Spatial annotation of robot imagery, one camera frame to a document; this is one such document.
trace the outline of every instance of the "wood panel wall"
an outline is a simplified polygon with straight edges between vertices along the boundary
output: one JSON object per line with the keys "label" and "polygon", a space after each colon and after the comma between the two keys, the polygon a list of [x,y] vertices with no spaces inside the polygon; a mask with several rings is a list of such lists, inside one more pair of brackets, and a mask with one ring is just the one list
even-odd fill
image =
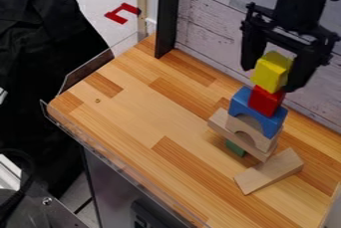
{"label": "wood panel wall", "polygon": [[[276,0],[179,0],[176,47],[250,85],[250,72],[239,65],[245,4],[273,8]],[[341,2],[328,2],[321,23],[341,35]],[[268,45],[293,57],[287,51]],[[341,43],[327,67],[320,67],[304,89],[287,95],[285,103],[341,132]]]}

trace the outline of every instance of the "black metal frame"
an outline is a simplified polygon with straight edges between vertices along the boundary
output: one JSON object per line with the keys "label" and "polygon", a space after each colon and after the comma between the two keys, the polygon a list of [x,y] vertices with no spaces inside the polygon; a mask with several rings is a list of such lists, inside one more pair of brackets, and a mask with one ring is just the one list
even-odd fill
{"label": "black metal frame", "polygon": [[85,154],[85,151],[87,151],[87,150],[82,145],[80,145],[80,147],[81,147],[82,160],[83,160],[83,164],[84,164],[84,170],[85,170],[85,173],[86,173],[86,177],[87,177],[90,193],[91,193],[91,196],[93,198],[93,203],[94,203],[94,206],[95,206],[97,221],[99,222],[99,227],[103,228],[102,220],[101,220],[101,215],[100,215],[100,212],[99,212],[100,211],[99,210],[99,205],[97,203],[96,193],[95,193],[95,189],[94,189],[94,185],[93,185],[93,179],[91,177],[91,172],[89,171],[87,157],[86,157],[86,154]]}
{"label": "black metal frame", "polygon": [[161,58],[174,48],[178,0],[159,0],[155,57]]}

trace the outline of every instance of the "gray floor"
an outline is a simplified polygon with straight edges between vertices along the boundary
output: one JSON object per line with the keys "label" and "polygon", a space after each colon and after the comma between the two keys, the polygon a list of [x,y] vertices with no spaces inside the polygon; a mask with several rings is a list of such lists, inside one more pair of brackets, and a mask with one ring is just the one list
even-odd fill
{"label": "gray floor", "polygon": [[[88,181],[85,173],[82,173],[69,190],[61,198],[61,202],[70,211],[75,212],[83,203],[91,197]],[[96,212],[93,202],[90,202],[77,216],[90,228],[98,228]]]}

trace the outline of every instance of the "wooden table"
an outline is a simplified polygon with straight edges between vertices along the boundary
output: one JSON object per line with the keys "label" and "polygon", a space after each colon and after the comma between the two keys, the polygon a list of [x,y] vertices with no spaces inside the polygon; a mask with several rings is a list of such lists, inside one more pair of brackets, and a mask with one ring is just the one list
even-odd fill
{"label": "wooden table", "polygon": [[317,227],[341,180],[341,136],[290,111],[277,151],[291,146],[303,171],[243,196],[233,176],[257,160],[228,151],[206,125],[241,83],[178,50],[153,53],[154,37],[143,40],[52,100],[50,115],[208,226]]}

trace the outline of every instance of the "black jacket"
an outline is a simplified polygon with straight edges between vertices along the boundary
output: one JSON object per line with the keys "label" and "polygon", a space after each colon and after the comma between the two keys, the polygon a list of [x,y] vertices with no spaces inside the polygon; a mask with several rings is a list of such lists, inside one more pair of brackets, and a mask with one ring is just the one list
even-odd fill
{"label": "black jacket", "polygon": [[0,0],[0,88],[9,93],[0,141],[31,154],[50,185],[79,155],[69,153],[76,145],[43,117],[39,100],[50,101],[66,74],[107,48],[75,0]]}

